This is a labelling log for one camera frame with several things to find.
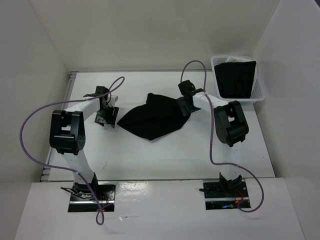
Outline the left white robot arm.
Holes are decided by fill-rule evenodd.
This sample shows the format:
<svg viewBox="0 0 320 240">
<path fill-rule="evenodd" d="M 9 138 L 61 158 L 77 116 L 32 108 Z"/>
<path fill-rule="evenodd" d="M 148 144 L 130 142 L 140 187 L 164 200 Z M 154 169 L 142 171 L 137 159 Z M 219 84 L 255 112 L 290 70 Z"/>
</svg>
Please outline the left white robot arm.
<svg viewBox="0 0 320 240">
<path fill-rule="evenodd" d="M 88 200 L 93 200 L 100 193 L 97 176 L 84 153 L 85 121 L 95 115 L 96 124 L 114 128 L 119 111 L 115 106 L 117 101 L 118 96 L 110 94 L 108 88 L 97 86 L 95 93 L 84 95 L 72 107 L 54 110 L 52 113 L 49 144 L 62 155 L 68 167 L 74 170 L 74 185 L 69 191 L 80 198 L 83 195 Z"/>
</svg>

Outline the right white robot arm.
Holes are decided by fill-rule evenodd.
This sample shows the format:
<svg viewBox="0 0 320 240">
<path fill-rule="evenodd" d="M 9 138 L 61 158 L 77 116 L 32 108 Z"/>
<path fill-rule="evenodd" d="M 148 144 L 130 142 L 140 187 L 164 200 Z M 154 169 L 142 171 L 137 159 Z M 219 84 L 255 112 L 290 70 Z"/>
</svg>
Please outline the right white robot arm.
<svg viewBox="0 0 320 240">
<path fill-rule="evenodd" d="M 219 192 L 229 197 L 242 182 L 236 168 L 240 163 L 242 143 L 249 133 L 242 106 L 238 101 L 225 101 L 202 88 L 196 89 L 190 80 L 179 83 L 178 88 L 182 97 L 177 103 L 184 116 L 198 110 L 210 113 L 209 160 L 220 167 Z"/>
</svg>

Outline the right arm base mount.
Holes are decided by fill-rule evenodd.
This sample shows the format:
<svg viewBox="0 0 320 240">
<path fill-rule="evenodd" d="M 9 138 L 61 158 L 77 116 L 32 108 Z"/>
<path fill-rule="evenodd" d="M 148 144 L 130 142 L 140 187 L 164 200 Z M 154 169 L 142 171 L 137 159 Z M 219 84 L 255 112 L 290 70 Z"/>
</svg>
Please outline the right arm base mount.
<svg viewBox="0 0 320 240">
<path fill-rule="evenodd" d="M 204 193 L 206 210 L 251 208 L 247 185 L 244 181 L 228 191 L 223 190 L 218 181 L 204 181 L 203 187 L 199 191 Z"/>
</svg>

